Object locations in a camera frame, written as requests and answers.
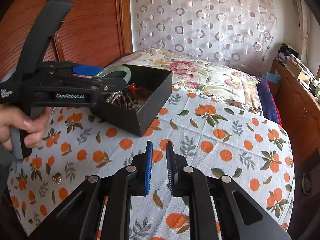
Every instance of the green bangle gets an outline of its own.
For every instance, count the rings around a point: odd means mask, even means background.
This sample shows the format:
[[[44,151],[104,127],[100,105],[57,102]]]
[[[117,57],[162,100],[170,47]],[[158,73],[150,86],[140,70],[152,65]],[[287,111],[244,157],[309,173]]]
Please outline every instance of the green bangle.
[[[126,73],[125,77],[123,78],[124,81],[128,84],[131,79],[131,71],[128,67],[120,65],[120,66],[111,66],[107,67],[104,70],[100,71],[95,77],[105,77],[108,74],[115,72],[115,71],[123,71]]]

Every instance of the purple blanket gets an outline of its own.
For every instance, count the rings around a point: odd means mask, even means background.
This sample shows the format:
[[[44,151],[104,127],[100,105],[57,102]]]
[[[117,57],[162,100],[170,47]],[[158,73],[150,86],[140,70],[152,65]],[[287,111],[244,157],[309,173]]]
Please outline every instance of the purple blanket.
[[[257,84],[257,90],[262,105],[263,116],[281,125],[280,116],[278,116],[278,110],[270,92],[268,82],[264,78],[257,78],[260,80],[260,84]]]

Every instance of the wooden wardrobe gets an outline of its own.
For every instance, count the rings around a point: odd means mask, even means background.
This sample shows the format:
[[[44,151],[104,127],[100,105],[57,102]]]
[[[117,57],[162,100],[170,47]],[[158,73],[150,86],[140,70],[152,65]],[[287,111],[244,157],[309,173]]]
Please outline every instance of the wooden wardrobe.
[[[105,66],[132,52],[130,0],[71,1],[74,5],[50,43],[44,61]],[[17,64],[28,32],[46,2],[13,0],[7,5],[0,18],[0,80]]]

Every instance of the bedspread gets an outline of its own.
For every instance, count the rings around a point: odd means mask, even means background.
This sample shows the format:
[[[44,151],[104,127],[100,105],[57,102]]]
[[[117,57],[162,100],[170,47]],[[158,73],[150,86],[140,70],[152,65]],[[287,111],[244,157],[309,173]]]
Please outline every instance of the bedspread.
[[[246,111],[263,116],[256,84],[259,80],[223,65],[179,56],[165,49],[140,49],[112,65],[139,65],[170,70],[172,84],[197,95],[215,97]]]
[[[283,128],[215,99],[190,97],[185,88],[172,91],[172,97],[175,103],[165,103],[141,138],[101,121],[87,108],[55,108],[41,145],[22,163],[12,164],[8,179],[12,203],[26,233],[86,176],[113,175],[144,152],[148,140],[154,147],[150,193],[132,198],[130,239],[189,239],[188,199],[173,198],[167,187],[168,140],[175,153],[205,175],[232,176],[286,228],[294,168]],[[62,175],[60,184],[52,180],[57,172]]]

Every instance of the orange print fabric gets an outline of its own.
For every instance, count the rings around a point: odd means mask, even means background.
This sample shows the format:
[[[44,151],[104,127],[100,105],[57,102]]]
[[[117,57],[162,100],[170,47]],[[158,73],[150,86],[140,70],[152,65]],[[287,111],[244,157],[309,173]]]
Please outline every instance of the orange print fabric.
[[[167,187],[168,141],[175,153],[186,157],[188,165],[206,176],[230,176],[287,229],[294,196],[294,161],[285,130],[208,94],[188,92],[183,86],[173,90],[172,96],[157,110],[142,137],[100,120],[87,108],[55,108],[50,118],[54,122],[48,123],[39,147],[23,162],[14,163],[8,178],[13,208],[26,233],[88,176],[111,176],[130,165],[134,156],[145,152],[148,140],[153,142],[151,185],[148,196],[131,200],[133,239],[189,238],[188,198],[173,198]],[[59,184],[52,180],[57,173],[61,174]]]

